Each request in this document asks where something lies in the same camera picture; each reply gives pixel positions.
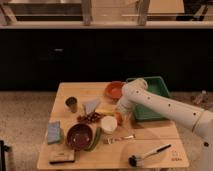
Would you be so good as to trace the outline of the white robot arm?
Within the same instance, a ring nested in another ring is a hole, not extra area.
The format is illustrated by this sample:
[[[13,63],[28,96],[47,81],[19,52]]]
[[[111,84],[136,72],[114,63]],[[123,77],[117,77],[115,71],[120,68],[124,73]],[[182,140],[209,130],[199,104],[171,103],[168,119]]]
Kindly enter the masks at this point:
[[[143,78],[125,83],[116,109],[129,114],[136,104],[143,105],[162,116],[181,124],[203,139],[199,171],[213,171],[213,112],[182,103],[148,91]]]

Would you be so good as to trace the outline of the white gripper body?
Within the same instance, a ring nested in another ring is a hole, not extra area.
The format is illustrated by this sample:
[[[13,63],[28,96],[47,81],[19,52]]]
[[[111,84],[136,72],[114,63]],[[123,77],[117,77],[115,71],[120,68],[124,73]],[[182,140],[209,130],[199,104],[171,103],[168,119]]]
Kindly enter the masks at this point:
[[[122,96],[116,105],[116,110],[120,114],[129,114],[134,108],[134,103],[130,100],[128,100],[126,97]]]

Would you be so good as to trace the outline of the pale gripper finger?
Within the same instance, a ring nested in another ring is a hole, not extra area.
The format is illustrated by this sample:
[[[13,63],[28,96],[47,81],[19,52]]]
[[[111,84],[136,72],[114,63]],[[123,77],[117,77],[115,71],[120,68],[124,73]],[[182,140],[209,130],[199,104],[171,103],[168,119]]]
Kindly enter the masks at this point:
[[[124,115],[124,126],[128,126],[129,125],[129,123],[131,122],[131,116],[132,116],[131,113]]]

